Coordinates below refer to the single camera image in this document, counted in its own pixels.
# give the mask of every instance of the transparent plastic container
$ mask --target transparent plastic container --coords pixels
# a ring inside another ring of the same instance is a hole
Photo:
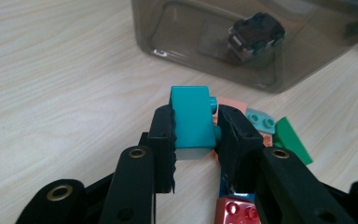
[[[144,52],[272,92],[287,90],[358,43],[358,0],[132,0],[132,11]],[[263,35],[244,30],[252,40],[230,43],[234,24],[245,27],[260,12],[282,25],[282,42],[266,39],[255,53],[247,48]]]

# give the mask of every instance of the green lego piece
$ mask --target green lego piece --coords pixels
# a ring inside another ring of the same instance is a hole
[[[280,119],[275,125],[275,134],[272,135],[272,145],[275,147],[285,147],[290,149],[308,165],[313,162],[310,154],[305,149],[295,130],[292,128],[287,117]]]

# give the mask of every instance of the teal lego brick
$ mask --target teal lego brick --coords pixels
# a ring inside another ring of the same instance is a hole
[[[177,160],[196,160],[216,146],[213,113],[217,102],[205,86],[173,86],[170,104],[175,111]]]
[[[272,135],[273,146],[285,147],[293,152],[308,165],[313,162],[287,117],[280,119],[275,126],[276,133]]]
[[[246,109],[245,116],[259,132],[275,134],[275,120],[272,116],[249,107]]]

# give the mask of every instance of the wooden table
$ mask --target wooden table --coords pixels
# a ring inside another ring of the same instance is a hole
[[[88,186],[114,172],[172,85],[207,85],[287,116],[321,181],[348,190],[358,180],[358,47],[273,95],[144,54],[130,1],[0,0],[0,223],[14,223],[47,183]],[[158,223],[213,223],[219,164],[207,156],[176,167]]]

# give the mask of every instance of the light wood grain surface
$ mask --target light wood grain surface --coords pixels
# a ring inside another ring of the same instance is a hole
[[[86,186],[115,171],[171,85],[287,116],[323,182],[358,180],[358,47],[273,95],[167,63],[135,43],[131,2],[0,0],[0,223],[14,223],[39,189]],[[158,223],[213,223],[219,165],[176,163],[176,193],[158,196]]]

